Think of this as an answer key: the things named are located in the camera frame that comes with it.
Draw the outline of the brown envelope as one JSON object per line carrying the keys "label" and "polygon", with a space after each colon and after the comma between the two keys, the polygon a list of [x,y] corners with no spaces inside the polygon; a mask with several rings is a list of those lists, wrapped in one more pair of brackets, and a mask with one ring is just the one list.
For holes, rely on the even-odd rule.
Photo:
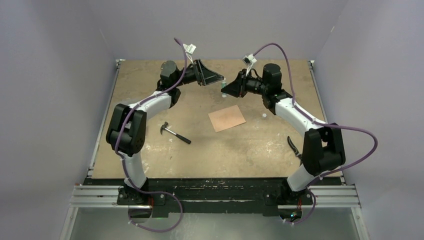
{"label": "brown envelope", "polygon": [[246,123],[238,105],[211,112],[208,116],[216,133]]}

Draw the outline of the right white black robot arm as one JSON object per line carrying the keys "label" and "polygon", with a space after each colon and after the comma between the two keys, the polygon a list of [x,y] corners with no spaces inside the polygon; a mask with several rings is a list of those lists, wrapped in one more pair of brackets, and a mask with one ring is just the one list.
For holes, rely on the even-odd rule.
{"label": "right white black robot arm", "polygon": [[223,87],[221,92],[236,98],[243,98],[247,93],[260,95],[266,109],[287,121],[303,136],[302,163],[286,179],[286,186],[280,191],[284,202],[294,203],[300,198],[300,191],[315,177],[346,162],[339,126],[314,118],[294,102],[294,97],[282,88],[279,65],[267,63],[263,67],[262,76],[257,77],[247,69],[242,69],[236,79]]}

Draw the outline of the green white glue stick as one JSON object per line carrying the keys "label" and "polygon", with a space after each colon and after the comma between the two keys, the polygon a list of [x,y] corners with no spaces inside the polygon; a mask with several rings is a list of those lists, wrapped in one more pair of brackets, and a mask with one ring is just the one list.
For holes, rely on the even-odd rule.
{"label": "green white glue stick", "polygon": [[221,81],[221,96],[223,98],[227,97],[227,94],[223,92],[223,89],[227,86],[226,78]]}

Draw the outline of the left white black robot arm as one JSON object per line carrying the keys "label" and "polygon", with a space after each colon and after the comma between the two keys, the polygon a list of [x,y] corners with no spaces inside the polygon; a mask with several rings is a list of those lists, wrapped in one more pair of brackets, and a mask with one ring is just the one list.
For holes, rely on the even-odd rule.
{"label": "left white black robot arm", "polygon": [[224,80],[224,76],[207,68],[200,59],[179,69],[174,61],[161,65],[155,91],[138,103],[115,106],[106,133],[106,141],[120,157],[124,171],[124,183],[132,188],[129,197],[138,205],[146,203],[150,191],[141,161],[145,143],[147,122],[158,113],[172,108],[179,100],[179,86],[197,83],[207,86]]}

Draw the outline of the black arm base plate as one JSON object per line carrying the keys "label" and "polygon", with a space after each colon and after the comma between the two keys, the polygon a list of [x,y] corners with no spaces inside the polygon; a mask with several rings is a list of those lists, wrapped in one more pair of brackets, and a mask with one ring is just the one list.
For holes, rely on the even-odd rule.
{"label": "black arm base plate", "polygon": [[118,188],[118,205],[145,206],[154,218],[170,213],[261,214],[298,219],[313,203],[305,190],[292,192],[284,177],[149,178],[141,192]]}

